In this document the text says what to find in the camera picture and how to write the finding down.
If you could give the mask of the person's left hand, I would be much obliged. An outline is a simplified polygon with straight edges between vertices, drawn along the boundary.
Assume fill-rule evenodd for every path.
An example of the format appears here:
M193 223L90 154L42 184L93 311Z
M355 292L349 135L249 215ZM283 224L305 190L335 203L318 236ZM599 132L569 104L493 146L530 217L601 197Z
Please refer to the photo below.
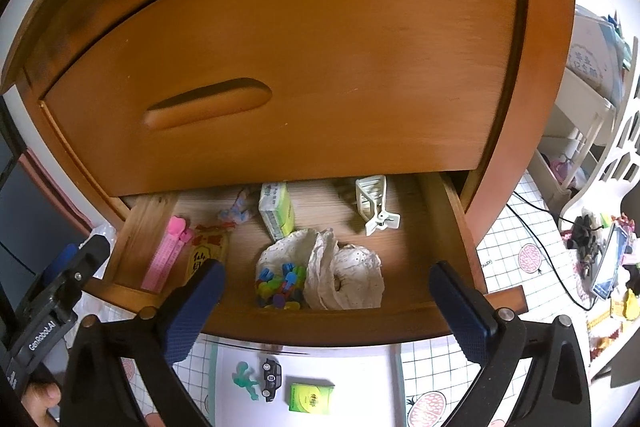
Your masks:
M30 418L39 427L58 427L49 410L61 401L61 389L55 383L29 384L21 403Z

